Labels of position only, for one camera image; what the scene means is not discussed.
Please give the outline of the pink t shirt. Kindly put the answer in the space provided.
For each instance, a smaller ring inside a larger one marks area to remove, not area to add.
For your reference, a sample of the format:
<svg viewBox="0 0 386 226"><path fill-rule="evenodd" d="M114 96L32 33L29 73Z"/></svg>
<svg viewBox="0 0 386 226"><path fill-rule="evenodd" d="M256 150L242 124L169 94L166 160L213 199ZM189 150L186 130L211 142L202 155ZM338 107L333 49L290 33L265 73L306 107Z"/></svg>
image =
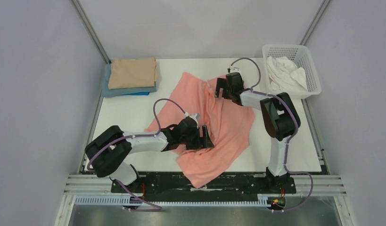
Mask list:
<svg viewBox="0 0 386 226"><path fill-rule="evenodd" d="M182 119L180 108L200 114L199 125L206 125L214 148L187 150L180 145L174 150L184 176L200 188L225 172L249 147L249 133L255 120L252 108L214 96L217 79L201 80L183 73L170 99L157 114L161 127L177 124Z"/></svg>

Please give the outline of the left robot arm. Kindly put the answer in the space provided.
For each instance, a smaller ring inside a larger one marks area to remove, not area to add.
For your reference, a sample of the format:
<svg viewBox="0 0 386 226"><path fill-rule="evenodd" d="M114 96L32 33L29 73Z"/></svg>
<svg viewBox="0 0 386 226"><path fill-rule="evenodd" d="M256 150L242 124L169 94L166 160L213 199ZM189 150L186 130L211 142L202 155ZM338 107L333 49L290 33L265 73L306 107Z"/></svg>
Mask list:
<svg viewBox="0 0 386 226"><path fill-rule="evenodd" d="M166 152L180 145L187 150L214 147L207 126L199 126L197 116L187 116L178 124L161 128L158 132L131 133L122 131L117 125L111 126L85 147L88 167L97 177L110 177L129 192L136 192L141 180L135 167L124 162L129 154Z"/></svg>

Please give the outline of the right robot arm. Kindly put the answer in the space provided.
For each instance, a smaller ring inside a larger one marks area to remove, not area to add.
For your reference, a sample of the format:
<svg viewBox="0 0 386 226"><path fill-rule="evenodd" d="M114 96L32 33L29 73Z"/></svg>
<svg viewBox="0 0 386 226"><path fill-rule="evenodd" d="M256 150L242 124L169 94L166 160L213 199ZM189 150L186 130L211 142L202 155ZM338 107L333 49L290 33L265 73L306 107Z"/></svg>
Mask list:
<svg viewBox="0 0 386 226"><path fill-rule="evenodd" d="M286 92L274 95L245 88L240 73L229 73L225 78L217 78L215 97L261 111L265 130L271 137L265 186L271 192L279 191L290 178L286 169L288 147L301 125L290 95Z"/></svg>

